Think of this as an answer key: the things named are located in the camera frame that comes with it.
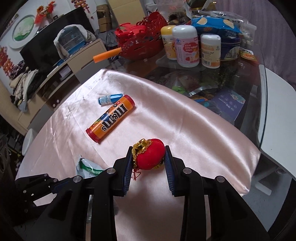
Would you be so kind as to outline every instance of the blue birdcage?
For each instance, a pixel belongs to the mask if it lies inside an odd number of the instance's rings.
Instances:
[[[85,39],[79,29],[75,26],[66,28],[59,37],[59,43],[69,53],[73,54],[85,45]]]

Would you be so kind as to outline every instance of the drawer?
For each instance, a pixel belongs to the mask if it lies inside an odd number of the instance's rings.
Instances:
[[[91,61],[83,69],[79,70],[75,76],[81,84],[85,83],[90,77],[95,75],[99,70],[106,68],[110,65],[110,62],[105,59],[98,63]]]
[[[93,61],[93,57],[100,53],[106,52],[106,48],[103,45],[103,42],[100,40],[94,45],[88,47],[86,50],[75,56],[68,62],[70,69],[76,74],[79,70],[81,70],[88,63]]]
[[[42,106],[45,104],[45,102],[41,99],[40,96],[35,95],[31,101],[28,103],[28,111],[27,112],[21,112],[19,115],[18,122],[25,128],[28,128],[30,123],[33,121],[34,117],[37,115],[39,110],[42,108]]]

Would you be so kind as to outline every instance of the black television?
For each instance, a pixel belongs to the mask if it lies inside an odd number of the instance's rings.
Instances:
[[[54,45],[54,39],[65,26],[80,24],[86,30],[94,30],[82,7],[76,8],[43,28],[20,51],[26,65],[30,70],[49,68],[54,66],[61,58]]]

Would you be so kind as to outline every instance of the glass table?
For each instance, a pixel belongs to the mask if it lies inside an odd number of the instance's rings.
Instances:
[[[196,87],[207,86],[210,83],[211,89],[205,89],[190,98],[196,99],[196,96],[206,98],[205,102],[196,104],[208,107],[229,121],[260,149],[266,121],[267,84],[260,47],[255,45],[253,52],[257,62],[238,58],[232,61],[222,61],[217,69],[204,67],[201,61],[198,66],[193,68],[181,67],[177,61],[167,59],[164,50],[150,59],[140,61],[129,61],[119,57],[110,61],[107,69],[148,79],[172,88],[178,91],[180,95],[187,96]],[[180,86],[180,82],[176,84],[176,79],[181,80],[184,86]],[[235,119],[229,118],[225,111],[212,105],[211,99],[217,96],[221,101],[227,100],[224,101],[224,104],[233,109],[232,105],[234,104],[223,95],[225,90],[238,94],[239,98],[242,97],[241,100],[244,102]]]

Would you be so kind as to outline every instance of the green printed label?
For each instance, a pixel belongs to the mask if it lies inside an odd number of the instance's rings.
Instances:
[[[103,170],[97,170],[97,169],[93,169],[91,167],[87,167],[86,165],[83,164],[82,161],[79,162],[80,168],[83,170],[86,170],[89,173],[94,174],[95,176],[99,175]]]

